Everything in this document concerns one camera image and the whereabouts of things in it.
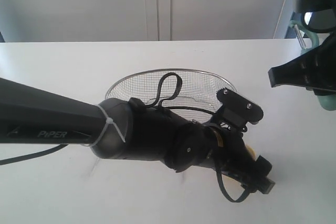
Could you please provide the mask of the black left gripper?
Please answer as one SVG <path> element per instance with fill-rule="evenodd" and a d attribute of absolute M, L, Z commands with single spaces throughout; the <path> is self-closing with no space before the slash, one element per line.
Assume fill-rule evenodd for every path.
<path fill-rule="evenodd" d="M 222 194 L 227 194 L 223 176 L 240 184 L 243 194 L 268 194 L 275 182 L 268 178 L 272 164 L 262 156 L 253 157 L 238 131 L 201 125 L 204 154 L 199 166 L 213 169 Z"/>

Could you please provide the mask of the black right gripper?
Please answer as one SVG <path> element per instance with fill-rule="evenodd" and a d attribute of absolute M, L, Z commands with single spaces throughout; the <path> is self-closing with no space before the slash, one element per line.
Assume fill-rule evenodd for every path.
<path fill-rule="evenodd" d="M 268 71 L 272 88 L 289 85 L 305 87 L 315 95 L 335 93 L 335 34 L 318 47 Z"/>

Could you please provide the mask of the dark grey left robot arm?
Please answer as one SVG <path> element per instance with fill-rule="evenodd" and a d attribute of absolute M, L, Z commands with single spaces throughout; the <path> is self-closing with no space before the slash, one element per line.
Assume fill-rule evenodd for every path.
<path fill-rule="evenodd" d="M 91 105 L 2 79 L 1 143 L 52 148 L 1 164 L 79 144 L 99 158 L 161 161 L 177 173 L 192 166 L 211 168 L 224 195 L 223 176 L 241 184 L 240 200 L 256 191 L 269 193 L 275 184 L 268 178 L 272 165 L 262 156 L 253 157 L 243 141 L 247 123 L 263 118 L 261 107 L 226 88 L 216 97 L 219 109 L 200 123 L 177 115 L 176 106 L 163 106 L 160 96 L 148 105 L 138 98 L 110 98 Z"/>

